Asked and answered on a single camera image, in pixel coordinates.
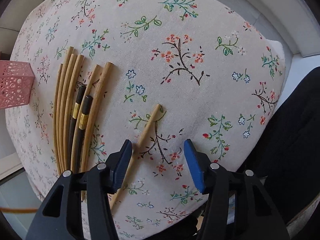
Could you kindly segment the pink perforated utensil basket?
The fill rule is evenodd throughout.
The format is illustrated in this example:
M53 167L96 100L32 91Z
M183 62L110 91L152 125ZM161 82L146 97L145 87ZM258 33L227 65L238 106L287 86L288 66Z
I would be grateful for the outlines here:
M27 105L34 80L29 62L1 60L1 109Z

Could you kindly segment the black chopstick gold band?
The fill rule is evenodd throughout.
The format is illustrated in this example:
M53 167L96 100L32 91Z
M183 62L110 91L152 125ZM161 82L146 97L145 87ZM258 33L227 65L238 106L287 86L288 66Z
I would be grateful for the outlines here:
M82 103L82 99L84 97L84 93L86 90L86 85L81 85L78 90L78 94L76 97L76 101L74 104L74 108L72 110L71 114L71 120L69 123L69 137L68 137L68 148L67 148L67 153L68 153L68 168L71 168L71 155L72 155L72 145L73 145L73 138L74 138L74 131L76 127L76 121L78 118L79 110L80 110L80 105Z
M81 159L81 150L82 143L85 136L85 130L87 127L88 115L90 113L93 97L90 95L85 96L84 106L81 110L80 121L77 127L78 137L75 142L75 167L74 172L78 173L80 169L80 159Z

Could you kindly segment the wooden chopstick lone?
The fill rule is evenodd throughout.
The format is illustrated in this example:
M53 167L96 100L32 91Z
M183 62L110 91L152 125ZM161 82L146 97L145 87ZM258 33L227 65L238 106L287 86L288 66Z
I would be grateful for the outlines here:
M129 165L127 167L123 182L127 181L132 176L133 170L134 170L133 165L135 163L136 155L139 153L140 148L144 145L144 142L145 142L146 137L149 133L150 127L155 122L158 111L160 109L161 109L161 105L159 103L156 104L154 109L152 110L152 113L147 114L147 117L145 117L145 118L140 117L139 115L134 117L133 115L135 113L131 114L132 116L131 116L130 122L134 121L134 119L137 121L136 129L137 129L140 122L145 122L145 125L144 125L143 130L141 131L141 133L137 137L137 141L132 144L131 159L130 159Z

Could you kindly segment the floral tablecloth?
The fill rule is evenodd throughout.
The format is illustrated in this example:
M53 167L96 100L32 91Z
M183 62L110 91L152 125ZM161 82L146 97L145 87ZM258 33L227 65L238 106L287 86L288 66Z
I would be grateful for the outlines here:
M29 62L30 103L7 109L7 129L33 191L44 199L58 178L53 139L55 86L67 50L84 56L78 85L112 62L91 138L88 167L132 142L161 105L132 176L113 208L120 239L176 225L207 197L193 184L183 143L237 170L265 129L281 93L285 59L217 0L45 0L26 18L11 59Z

